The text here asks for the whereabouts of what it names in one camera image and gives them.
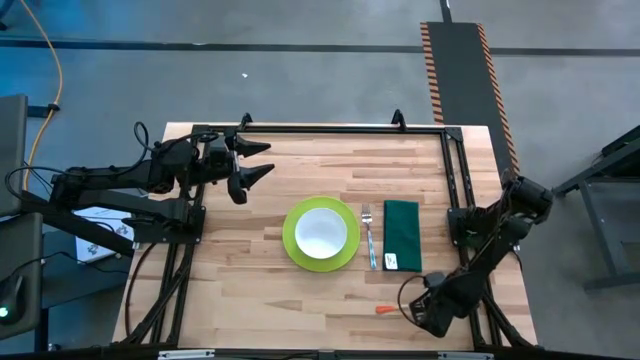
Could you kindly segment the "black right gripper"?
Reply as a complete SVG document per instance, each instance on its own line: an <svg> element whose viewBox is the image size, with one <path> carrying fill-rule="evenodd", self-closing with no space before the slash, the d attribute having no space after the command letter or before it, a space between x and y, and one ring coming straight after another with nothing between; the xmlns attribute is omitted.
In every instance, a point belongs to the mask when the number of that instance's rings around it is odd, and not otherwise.
<svg viewBox="0 0 640 360"><path fill-rule="evenodd" d="M432 335L442 338L448 332L454 317L463 319L475 310L483 293L483 281L474 272L450 274L434 272L426 275L428 297L419 297L409 303L410 314L418 326L426 326Z"/></svg>

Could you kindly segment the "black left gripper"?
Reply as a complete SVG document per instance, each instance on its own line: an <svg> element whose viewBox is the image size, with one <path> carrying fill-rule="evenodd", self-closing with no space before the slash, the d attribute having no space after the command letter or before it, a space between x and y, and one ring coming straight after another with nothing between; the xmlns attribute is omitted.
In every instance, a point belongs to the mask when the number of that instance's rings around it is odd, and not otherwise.
<svg viewBox="0 0 640 360"><path fill-rule="evenodd" d="M199 183L227 180L227 192L235 204L247 202L246 190L275 169L274 164L245 168L239 165L238 154L248 158L271 148L269 143L246 140L237 136L235 129L227 128L222 134L205 131L199 141L209 146L203 153L199 170Z"/></svg>

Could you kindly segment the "blue-handled metal fork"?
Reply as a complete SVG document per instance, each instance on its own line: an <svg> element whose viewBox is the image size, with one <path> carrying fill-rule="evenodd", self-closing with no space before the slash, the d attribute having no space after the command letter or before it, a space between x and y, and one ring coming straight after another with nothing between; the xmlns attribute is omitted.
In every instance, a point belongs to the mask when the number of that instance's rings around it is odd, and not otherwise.
<svg viewBox="0 0 640 360"><path fill-rule="evenodd" d="M366 228L370 267L372 270L376 270L377 261L376 261L373 236L371 231L372 213L371 213L371 208L368 204L362 205L361 220Z"/></svg>

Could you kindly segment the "white bowl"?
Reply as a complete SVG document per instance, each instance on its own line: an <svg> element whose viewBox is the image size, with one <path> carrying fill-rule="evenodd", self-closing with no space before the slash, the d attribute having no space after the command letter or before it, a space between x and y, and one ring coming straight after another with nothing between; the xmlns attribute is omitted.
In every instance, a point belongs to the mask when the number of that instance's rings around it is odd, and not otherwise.
<svg viewBox="0 0 640 360"><path fill-rule="evenodd" d="M313 259L329 259L337 255L347 241L347 225L329 208L314 208L298 219L294 228L298 248Z"/></svg>

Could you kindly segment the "lime green plate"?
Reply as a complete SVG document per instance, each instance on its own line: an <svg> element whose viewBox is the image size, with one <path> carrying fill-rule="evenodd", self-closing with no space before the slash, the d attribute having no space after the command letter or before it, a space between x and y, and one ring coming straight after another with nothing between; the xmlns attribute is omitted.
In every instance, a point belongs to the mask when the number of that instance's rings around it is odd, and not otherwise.
<svg viewBox="0 0 640 360"><path fill-rule="evenodd" d="M347 225L346 245L337 255L329 259L313 259L305 255L295 242L294 228L298 219L303 213L314 208L329 208L336 211ZM331 272L345 266L357 253L360 239L359 217L344 202L327 196L314 196L299 202L289 211L282 227L282 241L289 257L300 267L313 272Z"/></svg>

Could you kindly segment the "dark green cloth napkin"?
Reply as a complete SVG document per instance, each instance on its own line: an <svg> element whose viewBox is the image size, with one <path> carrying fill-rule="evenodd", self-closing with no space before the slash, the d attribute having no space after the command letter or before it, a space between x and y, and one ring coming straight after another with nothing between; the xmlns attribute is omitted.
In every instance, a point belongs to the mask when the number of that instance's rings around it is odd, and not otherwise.
<svg viewBox="0 0 640 360"><path fill-rule="evenodd" d="M383 268L385 271L422 271L419 204L384 201Z"/></svg>

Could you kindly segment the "white printed box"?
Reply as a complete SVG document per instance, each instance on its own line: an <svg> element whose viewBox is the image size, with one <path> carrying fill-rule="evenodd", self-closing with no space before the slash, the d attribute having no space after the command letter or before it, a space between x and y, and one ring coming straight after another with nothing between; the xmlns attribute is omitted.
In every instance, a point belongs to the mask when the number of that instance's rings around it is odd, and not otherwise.
<svg viewBox="0 0 640 360"><path fill-rule="evenodd" d="M111 232L115 232L117 235L123 236L130 242L134 239L133 228L123 222L125 218L131 217L131 214L128 212L101 207L90 207L83 210L77 210L75 211L75 214L94 222ZM80 237L77 237L75 242L76 259L80 262L90 263L115 255L113 250L91 243Z"/></svg>

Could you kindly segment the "black orange-striped floor mat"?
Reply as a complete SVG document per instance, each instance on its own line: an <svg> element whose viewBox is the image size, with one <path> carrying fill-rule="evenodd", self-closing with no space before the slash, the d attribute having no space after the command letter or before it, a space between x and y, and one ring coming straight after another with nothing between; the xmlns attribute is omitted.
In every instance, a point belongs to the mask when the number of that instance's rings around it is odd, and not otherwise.
<svg viewBox="0 0 640 360"><path fill-rule="evenodd" d="M422 48L434 121L486 126L500 172L520 172L484 26L422 22Z"/></svg>

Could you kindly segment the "black standing desk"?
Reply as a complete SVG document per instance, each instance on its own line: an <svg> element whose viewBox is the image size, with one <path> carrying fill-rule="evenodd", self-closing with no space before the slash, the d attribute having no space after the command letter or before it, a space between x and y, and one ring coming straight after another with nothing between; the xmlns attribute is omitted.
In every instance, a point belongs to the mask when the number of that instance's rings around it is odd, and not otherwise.
<svg viewBox="0 0 640 360"><path fill-rule="evenodd" d="M0 281L24 278L24 315L0 324L0 341L35 329L40 323L42 216L24 213L17 197L26 147L28 97L0 96Z"/></svg>

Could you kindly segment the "grey metal table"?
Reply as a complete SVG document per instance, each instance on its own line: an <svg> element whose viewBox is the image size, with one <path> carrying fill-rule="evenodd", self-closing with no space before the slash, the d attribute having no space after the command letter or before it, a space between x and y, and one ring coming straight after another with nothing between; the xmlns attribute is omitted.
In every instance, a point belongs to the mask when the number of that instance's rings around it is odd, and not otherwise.
<svg viewBox="0 0 640 360"><path fill-rule="evenodd" d="M586 169L553 188L583 199L608 274L586 282L587 292L640 284L626 248L640 246L640 125L604 146Z"/></svg>

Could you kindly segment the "black computer mouse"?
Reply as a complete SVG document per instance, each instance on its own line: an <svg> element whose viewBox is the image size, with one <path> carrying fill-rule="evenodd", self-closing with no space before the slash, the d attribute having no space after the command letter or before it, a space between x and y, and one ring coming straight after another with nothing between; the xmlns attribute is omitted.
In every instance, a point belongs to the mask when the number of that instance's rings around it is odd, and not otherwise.
<svg viewBox="0 0 640 360"><path fill-rule="evenodd" d="M24 315L23 282L21 275L11 275L0 281L0 324L15 324Z"/></svg>

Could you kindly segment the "silver aluminium bracket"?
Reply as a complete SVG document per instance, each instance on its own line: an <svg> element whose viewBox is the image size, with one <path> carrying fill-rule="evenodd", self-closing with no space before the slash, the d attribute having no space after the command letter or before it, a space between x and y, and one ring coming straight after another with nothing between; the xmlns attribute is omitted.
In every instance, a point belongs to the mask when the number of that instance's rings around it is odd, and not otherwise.
<svg viewBox="0 0 640 360"><path fill-rule="evenodd" d="M481 352L443 351L437 353L438 360L495 360L494 355Z"/></svg>
<svg viewBox="0 0 640 360"><path fill-rule="evenodd" d="M213 349L176 349L160 351L157 360L212 360L214 358Z"/></svg>

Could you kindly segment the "black aluminium table frame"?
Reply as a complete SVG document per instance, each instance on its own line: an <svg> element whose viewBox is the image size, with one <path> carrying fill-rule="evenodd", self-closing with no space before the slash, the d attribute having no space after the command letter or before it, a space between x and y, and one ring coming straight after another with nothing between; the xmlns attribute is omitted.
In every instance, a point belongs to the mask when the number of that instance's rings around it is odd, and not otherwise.
<svg viewBox="0 0 640 360"><path fill-rule="evenodd" d="M484 311L455 320L436 338L379 305L408 301L422 290L407 273L372 270L368 243L343 268L313 273L294 264L282 226L298 202L325 195L352 211L373 208L374 249L383 236L383 202L420 206L422 264L448 272L461 252L448 236L447 210L486 206L501 192L491 138L483 126L337 126L254 124L251 140L271 145L249 159L275 169L235 205L222 186L207 186L204 236L183 294L178 346L213 349L215 357L338 360L348 355L470 352L505 337Z"/></svg>

